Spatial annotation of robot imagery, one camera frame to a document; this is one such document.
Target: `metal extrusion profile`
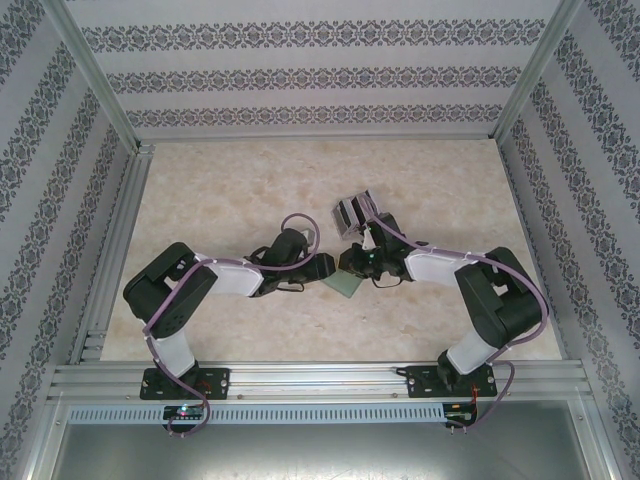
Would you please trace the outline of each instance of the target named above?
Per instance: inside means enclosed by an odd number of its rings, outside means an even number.
[[[154,145],[141,145],[128,167],[70,363],[100,358],[104,336],[96,335],[92,343],[89,332],[106,332],[109,325],[154,150]]]
[[[396,363],[202,363],[202,367],[231,370],[225,403],[405,403],[456,402],[468,398],[411,399]],[[591,396],[580,361],[514,361],[516,378],[506,401],[576,400]],[[139,399],[145,362],[95,362],[58,366],[47,395],[48,404],[98,405],[148,403]],[[509,369],[494,367],[498,390]],[[490,398],[480,401],[491,401]],[[179,402],[155,402],[171,404]]]

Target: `black plastic joint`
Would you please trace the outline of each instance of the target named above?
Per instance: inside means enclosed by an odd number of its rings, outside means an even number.
[[[195,263],[194,252],[184,243],[170,245],[124,287],[133,314],[148,323],[172,291],[165,280],[179,281]],[[153,337],[167,338],[182,329],[217,278],[209,268],[194,272],[151,328]]]
[[[511,250],[498,247],[486,257],[529,279]],[[533,293],[522,282],[501,270],[495,271],[491,265],[480,262],[466,265],[455,276],[474,328],[492,347],[502,348],[542,319]],[[502,286],[507,291],[498,295],[494,287]]]

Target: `metal enclosure wall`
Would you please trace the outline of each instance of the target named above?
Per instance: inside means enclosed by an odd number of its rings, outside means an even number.
[[[67,3],[145,140],[487,135],[557,5]]]
[[[501,145],[571,358],[640,476],[640,2],[584,2]]]
[[[129,155],[33,0],[0,5],[0,479],[94,281]]]

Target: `aluminum frame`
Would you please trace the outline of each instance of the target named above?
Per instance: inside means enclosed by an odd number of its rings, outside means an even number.
[[[229,397],[216,405],[398,404],[456,399],[411,399],[399,366],[434,362],[372,363],[203,363],[231,369]],[[586,372],[579,360],[514,361],[516,377],[504,401],[567,401],[576,434],[592,479],[619,479],[620,472],[608,443]],[[147,362],[96,362],[58,366],[46,399],[22,479],[49,479],[63,445],[70,413],[87,405],[175,405],[180,401],[143,401],[138,397]],[[495,366],[498,389],[509,375]],[[491,399],[479,399],[490,402]]]

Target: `ventilated metal strip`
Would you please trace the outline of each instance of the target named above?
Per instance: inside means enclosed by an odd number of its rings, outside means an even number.
[[[157,425],[164,406],[101,406],[71,408],[71,425]],[[366,405],[214,405],[210,424],[216,425],[293,425],[337,423],[424,423],[444,422],[441,403]],[[176,420],[193,424],[195,420]]]

